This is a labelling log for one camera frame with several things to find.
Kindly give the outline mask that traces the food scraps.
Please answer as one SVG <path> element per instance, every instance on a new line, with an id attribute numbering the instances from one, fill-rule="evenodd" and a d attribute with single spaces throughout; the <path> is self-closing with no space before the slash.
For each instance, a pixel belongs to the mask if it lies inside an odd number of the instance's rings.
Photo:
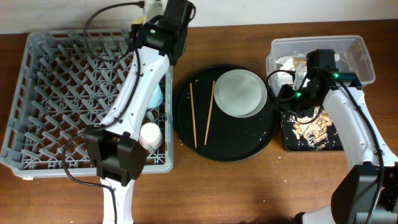
<path id="1" fill-rule="evenodd" d="M 328 128 L 332 127 L 332 119 L 323 108 L 316 107 L 312 117 L 297 118 L 290 116 L 289 121 L 293 123 L 292 132 L 297 140 L 304 140 L 304 145 L 310 151 L 321 151 L 326 148 L 328 139 Z"/>

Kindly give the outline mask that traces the grey round plate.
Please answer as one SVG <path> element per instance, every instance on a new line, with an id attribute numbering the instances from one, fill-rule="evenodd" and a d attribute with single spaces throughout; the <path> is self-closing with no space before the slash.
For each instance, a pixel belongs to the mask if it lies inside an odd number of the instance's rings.
<path id="1" fill-rule="evenodd" d="M 252 71 L 234 69 L 215 82 L 214 98 L 221 111 L 235 118 L 254 116 L 266 104 L 264 80 Z"/>

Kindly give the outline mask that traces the wooden chopstick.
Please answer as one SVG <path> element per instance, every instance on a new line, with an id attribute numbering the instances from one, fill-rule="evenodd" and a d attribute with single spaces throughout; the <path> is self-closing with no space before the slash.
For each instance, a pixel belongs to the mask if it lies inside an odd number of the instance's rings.
<path id="1" fill-rule="evenodd" d="M 194 138 L 195 148 L 197 148 L 197 132 L 196 132 L 195 108 L 194 108 L 192 83 L 189 84 L 189 87 L 190 87 L 190 104 L 191 104 L 191 110 L 192 110 L 193 138 Z"/>
<path id="2" fill-rule="evenodd" d="M 212 114 L 212 108 L 213 108 L 213 99 L 214 99 L 214 92 L 215 92 L 215 81 L 212 83 L 212 89 L 211 89 L 211 98 L 210 98 L 210 105 L 209 105 L 209 111 L 208 111 L 208 119 L 206 123 L 206 132 L 205 132 L 205 141 L 204 145 L 207 145 L 208 141 L 208 133 L 209 133 L 209 128 L 210 128 L 210 123 L 211 123 L 211 114 Z"/>

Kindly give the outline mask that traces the blue plastic cup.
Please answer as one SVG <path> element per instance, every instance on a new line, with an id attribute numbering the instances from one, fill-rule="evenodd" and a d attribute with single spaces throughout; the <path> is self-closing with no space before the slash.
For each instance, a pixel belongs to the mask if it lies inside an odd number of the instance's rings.
<path id="1" fill-rule="evenodd" d="M 160 85 L 157 85 L 148 104 L 148 109 L 158 107 L 163 101 L 163 93 Z"/>

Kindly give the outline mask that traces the pink plastic cup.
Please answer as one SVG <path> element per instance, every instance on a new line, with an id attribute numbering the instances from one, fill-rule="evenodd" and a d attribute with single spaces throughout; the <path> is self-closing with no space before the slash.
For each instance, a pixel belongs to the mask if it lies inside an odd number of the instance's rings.
<path id="1" fill-rule="evenodd" d="M 155 123 L 145 123 L 140 130 L 139 142 L 144 149 L 159 148 L 163 143 L 163 135 Z"/>

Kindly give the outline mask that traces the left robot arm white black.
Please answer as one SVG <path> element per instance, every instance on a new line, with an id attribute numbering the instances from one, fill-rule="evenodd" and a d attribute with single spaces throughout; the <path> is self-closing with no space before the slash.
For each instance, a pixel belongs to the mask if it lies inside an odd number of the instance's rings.
<path id="1" fill-rule="evenodd" d="M 192 2 L 169 0 L 162 14 L 131 26 L 133 61 L 127 78 L 100 125 L 88 126 L 83 135 L 104 190 L 104 223 L 133 222 L 132 188 L 147 160 L 139 142 L 142 121 L 160 80 L 185 51 L 195 13 Z"/>

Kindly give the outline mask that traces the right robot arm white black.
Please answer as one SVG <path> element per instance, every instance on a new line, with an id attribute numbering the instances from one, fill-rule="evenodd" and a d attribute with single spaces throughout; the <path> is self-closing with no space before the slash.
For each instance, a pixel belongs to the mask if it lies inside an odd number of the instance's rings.
<path id="1" fill-rule="evenodd" d="M 331 117 L 349 172 L 328 206 L 298 213 L 295 223 L 397 223 L 397 156 L 367 109 L 357 74 L 336 67 L 332 49 L 307 54 L 307 74 L 298 89 L 284 85 L 276 108 L 296 118 L 316 107 Z"/>

